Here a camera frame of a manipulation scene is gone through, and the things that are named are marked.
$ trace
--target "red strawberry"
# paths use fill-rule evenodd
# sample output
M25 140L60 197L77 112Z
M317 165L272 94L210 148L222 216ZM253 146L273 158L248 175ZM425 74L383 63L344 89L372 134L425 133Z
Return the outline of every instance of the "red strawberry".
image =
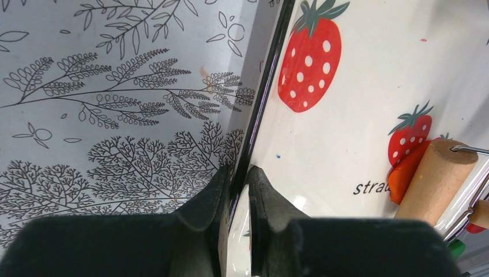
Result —
M296 113L316 105L328 90L340 62L341 37L331 20L348 3L333 8L326 0L318 9L302 1L302 16L295 23L279 75L279 97Z
M419 105L416 105L414 113L398 117L402 122L389 133L392 134L388 150L389 162L392 166L401 162L410 151L426 140L431 129L431 116L427 114L433 109L433 107L426 109L428 104L429 101L420 111L417 111Z
M469 223L469 225L467 225L467 231L471 234L478 234L478 233L484 231L485 229L486 228L477 226L477 225L472 224L472 223Z

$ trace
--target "red object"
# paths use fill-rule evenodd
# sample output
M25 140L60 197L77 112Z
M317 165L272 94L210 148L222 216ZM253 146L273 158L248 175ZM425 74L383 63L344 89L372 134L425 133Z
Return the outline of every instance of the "red object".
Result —
M471 234L478 234L478 233L484 231L485 229L486 228L477 226L477 225L472 224L472 223L469 223L469 225L467 226L467 232L469 232Z
M425 140L419 144L389 174L390 201L397 205L401 204L430 142L430 140Z
M314 107L328 90L341 56L341 37L332 19L348 3L333 8L325 1L316 9L302 1L302 16L295 23L279 75L279 97L294 112Z
M416 105L412 114L402 114L398 119L402 122L397 125L389 135L392 134L389 141L389 162L392 166L400 163L411 151L419 144L426 140L431 129L431 116L427 115L432 109L428 108L428 103L418 111L419 105Z

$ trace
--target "wooden rolling pin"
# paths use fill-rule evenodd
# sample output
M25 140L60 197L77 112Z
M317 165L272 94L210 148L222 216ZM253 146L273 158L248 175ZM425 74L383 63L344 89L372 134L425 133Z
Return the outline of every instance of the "wooden rolling pin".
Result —
M423 220L435 226L478 160L477 153L450 150L456 145L464 144L446 139L431 142L395 218Z
M469 221L472 224L489 229L489 201L477 201L474 213L469 215Z

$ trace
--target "white dot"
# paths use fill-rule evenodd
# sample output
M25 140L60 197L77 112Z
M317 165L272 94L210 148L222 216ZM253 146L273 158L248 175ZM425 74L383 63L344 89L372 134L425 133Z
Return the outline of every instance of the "white dot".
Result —
M328 74L331 69L331 66L329 65L328 62L325 62L324 65L322 66L322 71L324 74Z
M302 74L302 72L297 73L297 80L299 83L304 81L304 74Z
M313 59L311 58L311 56L307 56L304 62L306 63L306 66L313 65Z
M331 43L329 43L329 41L327 40L323 41L322 49L324 50L324 52L329 52L329 50L331 50Z

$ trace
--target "botanical line drawing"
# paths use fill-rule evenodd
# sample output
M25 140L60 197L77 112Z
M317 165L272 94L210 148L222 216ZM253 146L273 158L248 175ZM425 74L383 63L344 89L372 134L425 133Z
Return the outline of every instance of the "botanical line drawing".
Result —
M224 133L205 121L199 133L159 140L112 137L95 144L83 174L66 164L38 166L12 160L0 173L0 246L28 221L53 215L168 213L210 181L219 166L234 166L243 130Z
M224 29L227 30L227 32L224 33L219 33L212 38L208 39L206 42L216 42L219 40L223 40L225 38L228 38L228 46L229 48L233 51L234 54L243 57L241 54L240 49L236 45L235 42L239 42L245 38L245 28L243 25L238 24L238 23L233 23L231 22L235 19L234 16L231 16L229 18L230 23L228 24L228 20L226 19L226 15L223 12L219 12L219 21L221 22L221 25L224 27Z
M273 8L275 6L275 3L280 4L280 0L270 0L268 1L270 4L270 7Z
M6 46L4 46L6 45L5 43L21 41L28 35L29 35L28 32L23 32L23 31L9 31L0 34L0 51L10 52L10 50Z
M23 6L25 6L25 4L27 3L27 0L20 0L20 2L22 3ZM10 0L2 0L2 9L4 12L9 7L9 4L10 4Z
M72 137L72 138L65 138L63 139L65 142L67 143L79 143L80 141L82 141L82 139L79 139L79 138L75 138L75 137Z
M190 0L162 0L155 3L153 0L134 0L134 4L129 1L122 3L120 0L112 0L106 4L102 0L96 0L95 5L81 4L83 8L77 11L74 16L84 16L83 30L87 30L92 23L94 13L100 12L107 21L114 19L117 22L106 24L108 32L100 36L104 39L97 44L97 48L105 47L107 54L112 50L113 45L119 44L120 58L126 55L126 42L131 45L132 50L137 55L141 44L141 38L146 37L152 42L163 33L164 38L168 37L168 23L173 18L175 23L184 31L182 20L176 16L175 12L181 2L196 16L198 12Z
M127 60L115 70L107 65L91 64L97 59L96 53L77 54L62 59L56 65L61 70L61 76L47 82L43 81L45 72L51 69L55 61L52 58L40 58L28 67L11 72L3 81L10 87L21 92L17 103L8 104L2 108L37 103L49 100L63 100L77 103L81 106L78 113L80 121L88 121L92 125L106 129L119 128L119 122L140 126L152 126L159 121L151 119L169 112L164 108L169 104L178 114L185 118L208 120L209 114L220 113L221 106L232 111L240 112L237 105L251 106L255 90L240 88L240 77L233 72L212 73L203 79L204 88L173 88L169 87L178 82L176 76L190 74L189 70L176 69L176 58L153 62L147 68L143 66L154 57L166 53L167 49L157 49ZM80 92L85 83L83 79L103 73L110 87L97 91ZM143 103L135 98L120 95L120 93L145 91L160 92L163 102ZM31 100L36 93L46 95L45 98ZM211 101L208 94L213 92ZM95 99L84 100L83 96L96 94Z
M49 147L44 143L45 141L48 141L52 138L52 133L49 130L46 129L36 129L32 124L29 122L27 124L27 128L29 130L29 133L27 134L16 134L15 136L12 136L16 139L23 139L26 137L31 137L33 138L37 144L41 145L44 148L49 149Z

